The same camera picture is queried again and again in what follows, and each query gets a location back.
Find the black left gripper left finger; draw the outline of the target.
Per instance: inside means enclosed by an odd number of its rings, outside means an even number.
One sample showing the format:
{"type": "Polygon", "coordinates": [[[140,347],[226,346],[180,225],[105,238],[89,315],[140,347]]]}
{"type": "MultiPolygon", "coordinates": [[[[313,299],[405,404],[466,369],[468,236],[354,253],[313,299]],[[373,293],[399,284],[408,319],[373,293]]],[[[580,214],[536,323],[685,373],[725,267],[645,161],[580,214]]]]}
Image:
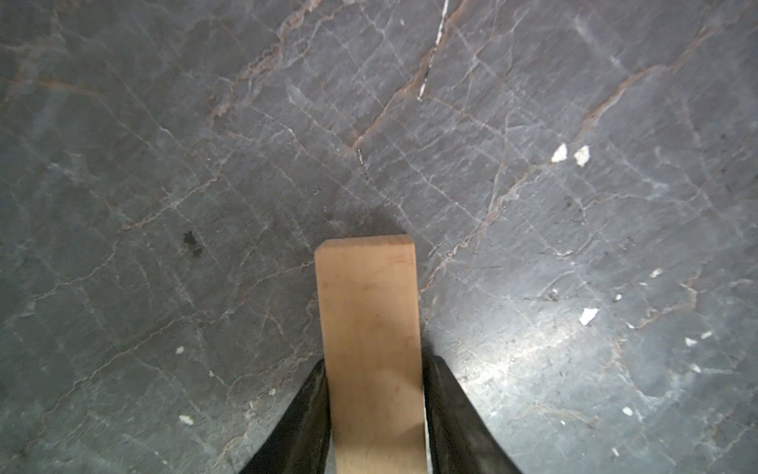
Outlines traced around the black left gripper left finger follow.
{"type": "Polygon", "coordinates": [[[240,474],[325,472],[331,440],[325,361],[318,361],[240,474]]]}

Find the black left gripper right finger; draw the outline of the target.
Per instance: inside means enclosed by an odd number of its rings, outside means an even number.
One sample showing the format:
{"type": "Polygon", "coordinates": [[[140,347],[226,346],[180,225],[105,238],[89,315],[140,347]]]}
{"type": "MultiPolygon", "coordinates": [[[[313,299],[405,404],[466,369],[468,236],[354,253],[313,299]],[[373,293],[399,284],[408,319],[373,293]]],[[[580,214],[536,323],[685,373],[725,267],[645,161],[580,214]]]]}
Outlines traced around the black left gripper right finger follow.
{"type": "Polygon", "coordinates": [[[444,359],[424,357],[422,375],[432,471],[520,474],[444,359]]]}

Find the tan wooden block angled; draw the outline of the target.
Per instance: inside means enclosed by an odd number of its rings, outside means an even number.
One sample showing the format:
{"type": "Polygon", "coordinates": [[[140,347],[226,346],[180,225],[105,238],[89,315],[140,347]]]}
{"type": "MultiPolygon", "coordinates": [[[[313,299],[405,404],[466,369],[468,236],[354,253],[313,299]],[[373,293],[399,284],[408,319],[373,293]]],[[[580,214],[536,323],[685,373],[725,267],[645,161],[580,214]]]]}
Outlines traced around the tan wooden block angled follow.
{"type": "Polygon", "coordinates": [[[426,472],[414,241],[328,240],[315,271],[338,472],[426,472]]]}

